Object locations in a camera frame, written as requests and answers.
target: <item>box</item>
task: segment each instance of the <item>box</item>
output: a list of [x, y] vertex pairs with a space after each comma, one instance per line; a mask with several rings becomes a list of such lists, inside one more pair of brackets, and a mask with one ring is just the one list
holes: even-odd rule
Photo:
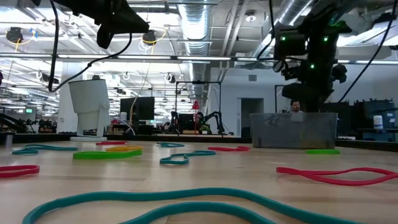
[[336, 113], [250, 114], [253, 147], [334, 149]]

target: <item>white container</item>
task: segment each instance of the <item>white container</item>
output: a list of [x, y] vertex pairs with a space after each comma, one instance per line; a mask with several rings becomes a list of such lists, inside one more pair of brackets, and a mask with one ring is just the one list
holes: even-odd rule
[[373, 116], [373, 128], [374, 129], [383, 129], [383, 116], [381, 116], [381, 115]]
[[127, 122], [127, 113], [126, 112], [120, 112], [120, 120]]

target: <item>rubber band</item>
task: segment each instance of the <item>rubber band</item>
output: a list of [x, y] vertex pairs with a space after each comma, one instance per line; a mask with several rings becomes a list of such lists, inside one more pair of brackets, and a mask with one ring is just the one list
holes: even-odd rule
[[103, 141], [97, 142], [97, 146], [108, 146], [108, 145], [119, 145], [119, 144], [126, 144], [127, 141]]
[[309, 149], [306, 150], [307, 154], [340, 154], [340, 150], [337, 149]]
[[[365, 171], [365, 172], [374, 172], [377, 174], [384, 174], [384, 177], [379, 177], [372, 180], [341, 180], [341, 179], [334, 179], [330, 177], [322, 177], [321, 175], [336, 175], [336, 174], [345, 174], [348, 172], [353, 171]], [[381, 182], [385, 182], [387, 180], [398, 178], [398, 173], [372, 168], [372, 167], [359, 167], [353, 168], [348, 170], [337, 170], [337, 171], [315, 171], [315, 170], [298, 170], [288, 167], [277, 167], [276, 172], [280, 174], [291, 174], [291, 175], [301, 175], [308, 179], [312, 179], [317, 182], [323, 182], [327, 184], [335, 184], [335, 185], [343, 185], [343, 186], [365, 186], [365, 185], [372, 185], [372, 184], [379, 184]]]
[[117, 147], [111, 147], [107, 148], [107, 152], [127, 152], [127, 151], [132, 151], [132, 150], [142, 150], [142, 146], [117, 146]]
[[[12, 171], [12, 170], [21, 170], [21, 171], [3, 172], [3, 171]], [[0, 167], [0, 178], [11, 178], [11, 177], [19, 177], [28, 174], [37, 174], [39, 173], [39, 171], [40, 167], [38, 165], [4, 166]]]
[[160, 147], [184, 147], [184, 144], [168, 143], [168, 142], [157, 142]]
[[[189, 153], [178, 153], [172, 154], [169, 157], [160, 159], [160, 164], [173, 164], [173, 165], [184, 165], [189, 163], [190, 156], [212, 156], [215, 155], [216, 152], [213, 151], [194, 151]], [[174, 161], [172, 160], [174, 157], [183, 157], [182, 161]]]
[[[23, 219], [22, 224], [33, 224], [42, 215], [57, 210], [59, 208], [76, 205], [79, 203], [93, 202], [100, 200], [119, 200], [124, 202], [148, 202], [156, 200], [173, 200], [178, 198], [196, 197], [203, 195], [225, 195], [231, 197], [239, 197], [243, 199], [256, 202], [263, 207], [269, 208], [275, 212], [287, 215], [288, 217], [295, 218], [305, 223], [322, 223], [322, 224], [354, 224], [357, 222], [344, 220], [340, 218], [330, 217], [299, 208], [285, 205], [283, 203], [271, 200], [262, 195], [255, 194], [239, 189], [230, 189], [223, 187], [212, 187], [202, 189], [190, 189], [190, 190], [175, 190], [169, 192], [92, 192], [74, 195], [65, 198], [59, 198], [51, 202], [39, 205], [30, 211]], [[122, 222], [122, 224], [147, 224], [151, 223], [159, 218], [166, 217], [168, 215], [175, 215], [185, 212], [218, 212], [233, 215], [235, 217], [242, 218], [250, 223], [255, 224], [270, 224], [273, 221], [250, 211], [246, 208], [239, 207], [236, 205], [230, 205], [227, 203], [220, 202], [184, 202], [166, 205], [164, 207], [156, 208], [150, 212], [140, 215], [132, 220]]]
[[73, 159], [124, 159], [140, 155], [142, 155], [142, 150], [133, 150], [128, 152], [85, 151], [73, 153]]
[[250, 148], [246, 147], [246, 146], [238, 146], [237, 148], [228, 148], [228, 147], [209, 147], [209, 150], [217, 150], [217, 151], [226, 151], [226, 152], [230, 152], [230, 151], [249, 151]]
[[22, 154], [38, 154], [39, 150], [51, 150], [51, 151], [77, 151], [77, 147], [60, 147], [60, 146], [48, 146], [43, 144], [27, 144], [20, 150], [12, 152], [13, 155]]

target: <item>yellow rubber band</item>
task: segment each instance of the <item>yellow rubber band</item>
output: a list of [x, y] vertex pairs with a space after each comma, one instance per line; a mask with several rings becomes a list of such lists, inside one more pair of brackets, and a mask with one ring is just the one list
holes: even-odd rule
[[138, 150], [138, 149], [143, 149], [142, 146], [131, 146], [131, 145], [127, 145], [127, 146], [116, 146], [116, 147], [111, 147], [111, 148], [107, 148], [106, 151], [107, 152], [127, 152], [127, 151], [133, 151], [133, 150]]

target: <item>computer monitor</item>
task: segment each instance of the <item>computer monitor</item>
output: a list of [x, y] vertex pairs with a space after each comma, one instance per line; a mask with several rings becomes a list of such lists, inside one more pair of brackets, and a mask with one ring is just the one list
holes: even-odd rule
[[[127, 119], [130, 119], [130, 109], [135, 98], [126, 98], [120, 100], [120, 112], [127, 113]], [[155, 119], [155, 98], [139, 97], [133, 107], [133, 119], [152, 120]]]

